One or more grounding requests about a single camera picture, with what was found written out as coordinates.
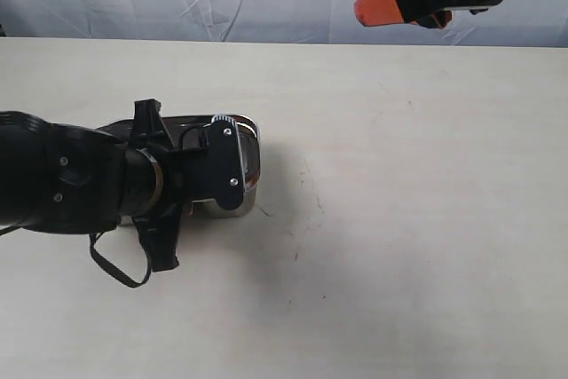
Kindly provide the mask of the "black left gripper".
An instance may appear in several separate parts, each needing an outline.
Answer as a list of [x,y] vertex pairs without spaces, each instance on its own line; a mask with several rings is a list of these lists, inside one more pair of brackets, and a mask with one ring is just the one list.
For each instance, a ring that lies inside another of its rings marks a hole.
[[187,205],[205,194],[209,178],[209,142],[205,132],[191,125],[181,134],[196,132],[195,147],[175,141],[160,115],[155,99],[137,101],[130,130],[130,147],[150,161],[152,192],[143,206],[130,213],[145,252],[148,270],[170,271],[178,267],[178,236]]

